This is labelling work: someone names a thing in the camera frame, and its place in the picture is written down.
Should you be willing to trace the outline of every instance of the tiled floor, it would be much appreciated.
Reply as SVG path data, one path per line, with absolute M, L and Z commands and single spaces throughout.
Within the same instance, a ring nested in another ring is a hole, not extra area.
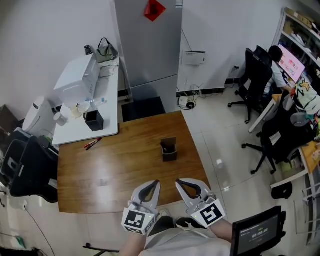
M 206 99 L 199 98 L 193 110 L 182 111 L 194 143 L 200 155 L 211 189 L 222 202 L 226 219 L 231 223 L 268 210 L 276 205 L 287 211 L 282 242 L 264 255 L 313 255 L 319 248 L 306 247 L 306 236 L 296 235 L 294 200 L 301 196 L 304 180 L 293 183 L 294 192 L 288 200 L 274 200 L 271 197 L 271 176 L 265 163 L 254 176 L 250 174 L 261 154 L 241 144 L 259 145 L 255 134 L 249 134 L 250 124 L 245 124 L 247 110 L 244 106 L 228 108 L 227 104 L 240 99 L 235 89 L 228 88 L 221 95 Z M 251 124 L 258 117 L 253 113 Z M 52 252 L 43 235 L 27 212 L 23 203 L 28 201 L 28 210 L 36 219 L 57 256 L 92 256 L 93 251 L 83 249 L 86 243 L 94 247 L 118 250 L 127 237 L 121 227 L 122 213 L 110 214 L 68 214 L 60 213 L 58 204 L 49 204 L 37 196 L 13 198 L 2 196 L 6 208 L 0 207 L 1 232 L 20 235 L 28 248 L 37 247 L 49 256 Z M 174 217 L 186 216 L 183 202 L 162 206 Z M 19 248 L 14 239 L 0 236 L 0 243 L 6 247 Z

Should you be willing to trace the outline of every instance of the red pen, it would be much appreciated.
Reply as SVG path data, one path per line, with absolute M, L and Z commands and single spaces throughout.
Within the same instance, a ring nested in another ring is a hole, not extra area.
M 89 147 L 90 145 L 92 145 L 93 143 L 95 143 L 96 141 L 101 140 L 101 138 L 97 138 L 94 141 L 91 141 L 90 143 L 88 143 L 87 145 L 84 146 L 84 148 L 86 149 L 87 147 Z
M 92 144 L 90 144 L 85 150 L 91 149 L 94 145 L 96 145 L 102 138 L 97 138 Z

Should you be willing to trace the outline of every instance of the gray shirt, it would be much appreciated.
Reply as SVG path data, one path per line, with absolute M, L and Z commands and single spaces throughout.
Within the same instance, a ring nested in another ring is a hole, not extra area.
M 148 237 L 145 250 L 139 256 L 229 256 L 231 244 L 217 238 L 207 229 L 183 231 L 168 229 Z

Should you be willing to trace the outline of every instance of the white printer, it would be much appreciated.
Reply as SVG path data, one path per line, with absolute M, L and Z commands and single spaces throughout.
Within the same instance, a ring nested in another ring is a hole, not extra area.
M 67 107 L 94 98 L 100 67 L 94 54 L 68 63 L 54 87 L 54 91 Z

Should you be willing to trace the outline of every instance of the display screen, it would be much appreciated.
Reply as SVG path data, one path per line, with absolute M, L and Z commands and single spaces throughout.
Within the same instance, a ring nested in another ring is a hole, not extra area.
M 305 70 L 305 66 L 286 48 L 279 44 L 283 56 L 279 62 L 279 66 L 297 83 L 301 74 Z
M 279 217 L 274 216 L 258 225 L 240 231 L 238 255 L 251 251 L 277 236 Z

